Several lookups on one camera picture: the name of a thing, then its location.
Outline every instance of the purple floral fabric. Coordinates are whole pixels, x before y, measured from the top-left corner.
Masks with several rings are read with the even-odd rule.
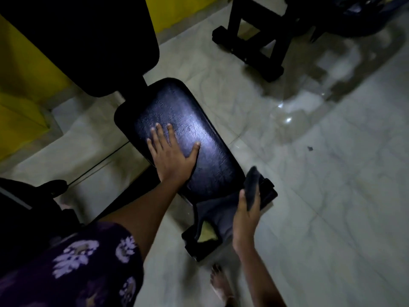
[[[122,226],[96,222],[0,279],[0,306],[133,306],[143,262]]]

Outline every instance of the person's left hand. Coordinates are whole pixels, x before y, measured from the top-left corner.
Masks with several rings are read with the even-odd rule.
[[[192,152],[186,158],[177,144],[175,132],[171,124],[167,125],[169,133],[169,143],[165,138],[162,126],[156,123],[156,129],[152,128],[152,140],[147,139],[148,148],[151,152],[157,174],[161,182],[173,179],[181,187],[192,174],[199,153],[200,142],[193,145]]]

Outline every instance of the marble floor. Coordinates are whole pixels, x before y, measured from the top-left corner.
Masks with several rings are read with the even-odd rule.
[[[285,10],[283,0],[257,1]],[[294,39],[273,83],[212,42],[229,13],[162,44],[147,83],[182,80],[243,170],[257,165],[274,183],[279,197],[255,240],[288,306],[408,306],[409,13],[367,38]],[[252,32],[242,24],[241,36]],[[90,221],[148,165],[113,123],[121,101],[63,103],[53,113],[64,136],[2,176],[74,181],[59,201]],[[161,224],[135,305],[222,306],[209,286],[218,261],[241,306],[252,306],[231,246],[200,265],[187,255],[174,209],[181,201]]]

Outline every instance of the bare foot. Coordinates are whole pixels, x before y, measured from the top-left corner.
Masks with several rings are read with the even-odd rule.
[[[219,264],[213,264],[212,266],[210,284],[224,304],[236,305],[236,300],[234,299],[229,281]]]

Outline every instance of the dark gray cloth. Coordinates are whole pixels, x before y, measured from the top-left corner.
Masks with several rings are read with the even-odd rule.
[[[260,173],[256,166],[250,168],[244,181],[244,189],[247,201],[247,210],[250,210],[254,203],[256,187],[260,180]],[[218,233],[222,241],[225,241],[233,234],[233,218],[237,211],[239,192],[217,199],[202,201],[196,205],[197,230],[195,240],[197,241],[202,232],[204,221],[209,222]]]

